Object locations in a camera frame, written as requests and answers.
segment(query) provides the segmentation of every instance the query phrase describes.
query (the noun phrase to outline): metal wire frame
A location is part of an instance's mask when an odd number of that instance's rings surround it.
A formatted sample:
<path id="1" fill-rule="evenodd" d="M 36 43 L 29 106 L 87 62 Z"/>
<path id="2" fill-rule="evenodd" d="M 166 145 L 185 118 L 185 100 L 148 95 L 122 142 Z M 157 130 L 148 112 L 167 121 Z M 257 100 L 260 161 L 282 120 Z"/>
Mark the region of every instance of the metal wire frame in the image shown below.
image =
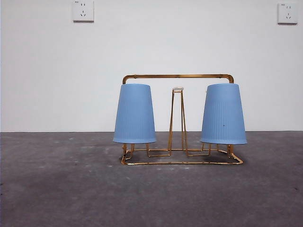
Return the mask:
<path id="1" fill-rule="evenodd" d="M 229 83 L 234 83 L 233 77 L 228 74 L 187 74 L 187 75 L 127 75 L 123 78 L 123 84 L 126 83 L 128 79 L 160 79 L 160 78 L 225 78 L 229 80 Z M 173 105 L 174 105 L 174 96 L 175 93 L 180 93 L 181 95 L 181 134 L 182 134 L 182 148 L 172 148 L 172 120 L 173 120 Z M 233 153 L 233 145 L 227 144 L 226 151 L 219 149 L 219 144 L 216 144 L 216 148 L 212 148 L 212 144 L 209 144 L 208 148 L 205 148 L 205 143 L 202 143 L 201 149 L 192 149 L 188 148 L 187 145 L 187 131 L 185 123 L 185 111 L 184 111 L 184 99 L 183 99 L 183 88 L 174 88 L 172 90 L 172 99 L 171 99 L 171 114 L 170 114 L 170 123 L 169 123 L 169 139 L 168 146 L 165 149 L 150 149 L 149 144 L 146 144 L 146 149 L 135 149 L 135 145 L 131 144 L 131 149 L 127 149 L 127 144 L 123 144 L 123 156 L 121 163 L 124 165 L 167 165 L 167 164 L 219 164 L 219 165 L 238 165 L 243 164 L 243 161 L 238 158 Z M 148 157 L 169 157 L 172 154 L 172 151 L 183 151 L 187 157 L 203 157 L 210 156 L 211 151 L 218 151 L 224 154 L 227 154 L 228 158 L 232 158 L 238 162 L 205 162 L 205 161 L 182 161 L 182 162 L 135 162 L 130 163 L 126 162 L 127 160 L 133 157 L 135 151 L 146 151 Z M 152 155 L 151 152 L 161 152 L 159 155 Z"/>

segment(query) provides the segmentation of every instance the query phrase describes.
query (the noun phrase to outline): wall socket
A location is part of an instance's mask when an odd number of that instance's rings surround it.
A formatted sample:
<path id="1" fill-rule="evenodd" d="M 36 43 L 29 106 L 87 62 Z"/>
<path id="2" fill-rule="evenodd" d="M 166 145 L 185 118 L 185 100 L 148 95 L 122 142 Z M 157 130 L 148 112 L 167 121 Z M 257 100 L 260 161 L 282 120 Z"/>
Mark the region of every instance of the wall socket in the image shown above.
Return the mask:
<path id="1" fill-rule="evenodd" d="M 73 21 L 94 21 L 94 0 L 74 0 L 72 3 Z"/>
<path id="2" fill-rule="evenodd" d="M 297 24 L 298 23 L 298 4 L 297 3 L 278 3 L 278 24 Z"/>

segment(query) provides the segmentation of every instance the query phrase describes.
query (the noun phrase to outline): gray concrete floor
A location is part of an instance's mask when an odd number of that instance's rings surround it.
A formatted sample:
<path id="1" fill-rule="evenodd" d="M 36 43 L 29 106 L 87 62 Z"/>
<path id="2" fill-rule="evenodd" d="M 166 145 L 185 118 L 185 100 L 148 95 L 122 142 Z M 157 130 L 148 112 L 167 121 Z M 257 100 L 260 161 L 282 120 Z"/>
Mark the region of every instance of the gray concrete floor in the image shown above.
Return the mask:
<path id="1" fill-rule="evenodd" d="M 112 137 L 2 133 L 1 226 L 302 226 L 303 131 L 248 132 L 237 166 L 124 166 Z"/>

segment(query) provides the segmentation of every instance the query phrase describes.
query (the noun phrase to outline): gold handle bar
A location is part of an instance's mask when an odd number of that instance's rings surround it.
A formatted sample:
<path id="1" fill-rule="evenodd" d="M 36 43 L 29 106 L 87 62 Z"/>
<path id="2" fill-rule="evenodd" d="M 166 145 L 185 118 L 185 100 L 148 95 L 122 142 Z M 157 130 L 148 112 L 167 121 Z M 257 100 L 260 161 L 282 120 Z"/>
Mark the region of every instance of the gold handle bar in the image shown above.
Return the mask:
<path id="1" fill-rule="evenodd" d="M 161 78 L 225 78 L 233 84 L 233 77 L 229 74 L 181 74 L 181 75 L 127 75 L 123 78 L 122 84 L 128 79 L 161 79 Z"/>

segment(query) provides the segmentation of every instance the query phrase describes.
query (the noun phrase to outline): wall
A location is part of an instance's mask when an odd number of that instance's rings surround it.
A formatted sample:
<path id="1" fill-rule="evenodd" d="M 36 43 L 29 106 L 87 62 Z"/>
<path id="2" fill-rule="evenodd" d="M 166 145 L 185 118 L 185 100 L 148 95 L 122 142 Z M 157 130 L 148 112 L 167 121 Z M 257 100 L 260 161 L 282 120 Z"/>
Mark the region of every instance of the wall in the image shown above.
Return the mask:
<path id="1" fill-rule="evenodd" d="M 95 0 L 94 23 L 73 23 L 71 2 L 1 1 L 2 131 L 113 131 L 125 75 L 189 73 L 233 75 L 246 130 L 303 130 L 302 0 L 296 26 L 276 24 L 276 0 Z M 158 131 L 184 86 L 199 131 L 207 85 L 227 81 L 135 82 L 151 84 Z"/>

